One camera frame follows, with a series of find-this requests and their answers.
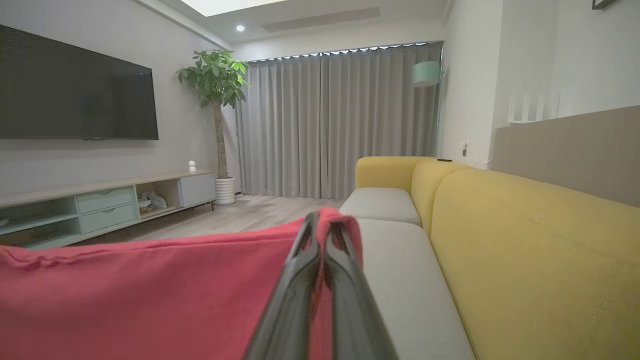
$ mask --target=white cabinet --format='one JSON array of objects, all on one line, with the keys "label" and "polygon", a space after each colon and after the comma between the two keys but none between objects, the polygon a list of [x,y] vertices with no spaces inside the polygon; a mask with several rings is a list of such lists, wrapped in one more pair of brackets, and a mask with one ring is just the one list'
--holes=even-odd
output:
[{"label": "white cabinet", "polygon": [[183,208],[213,201],[216,198],[216,178],[213,174],[180,179],[180,202]]}]

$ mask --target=curtain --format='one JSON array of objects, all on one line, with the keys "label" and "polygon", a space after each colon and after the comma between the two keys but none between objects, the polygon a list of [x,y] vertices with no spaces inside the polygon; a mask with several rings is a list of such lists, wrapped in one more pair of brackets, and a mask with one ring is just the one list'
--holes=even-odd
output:
[{"label": "curtain", "polygon": [[320,198],[320,57],[251,65],[237,117],[245,192]]},{"label": "curtain", "polygon": [[435,154],[438,86],[414,88],[413,65],[442,43],[251,63],[238,110],[243,190],[345,199],[364,156]]}]

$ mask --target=air vent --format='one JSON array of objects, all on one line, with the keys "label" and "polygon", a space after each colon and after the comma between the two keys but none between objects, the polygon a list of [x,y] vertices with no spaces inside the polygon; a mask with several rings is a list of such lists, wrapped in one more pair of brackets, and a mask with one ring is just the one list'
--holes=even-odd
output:
[{"label": "air vent", "polygon": [[277,33],[279,31],[310,28],[312,26],[320,26],[320,25],[337,24],[339,22],[372,19],[375,17],[380,17],[380,8],[367,8],[367,9],[361,9],[361,10],[351,10],[350,12],[330,13],[327,15],[311,16],[311,17],[305,17],[304,19],[274,22],[272,24],[263,24],[262,27],[270,33]]}]

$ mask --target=wall-mounted tv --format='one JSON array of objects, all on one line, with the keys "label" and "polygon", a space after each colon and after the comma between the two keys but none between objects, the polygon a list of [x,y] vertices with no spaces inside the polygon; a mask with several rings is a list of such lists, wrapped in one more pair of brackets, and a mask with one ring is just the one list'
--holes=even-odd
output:
[{"label": "wall-mounted tv", "polygon": [[158,140],[151,69],[0,25],[0,138]]}]

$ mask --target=potted plant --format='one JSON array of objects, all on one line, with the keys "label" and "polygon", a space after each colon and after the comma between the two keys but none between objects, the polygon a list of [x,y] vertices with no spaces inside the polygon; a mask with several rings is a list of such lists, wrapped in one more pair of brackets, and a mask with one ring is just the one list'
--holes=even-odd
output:
[{"label": "potted plant", "polygon": [[216,204],[233,204],[236,201],[234,178],[227,173],[227,152],[222,129],[222,106],[230,104],[236,108],[239,100],[245,100],[242,86],[248,83],[242,74],[246,72],[246,63],[235,61],[231,51],[208,50],[194,51],[195,66],[180,69],[180,83],[186,81],[198,90],[200,106],[213,105],[213,119],[216,126],[218,146],[218,177],[216,178]]}]

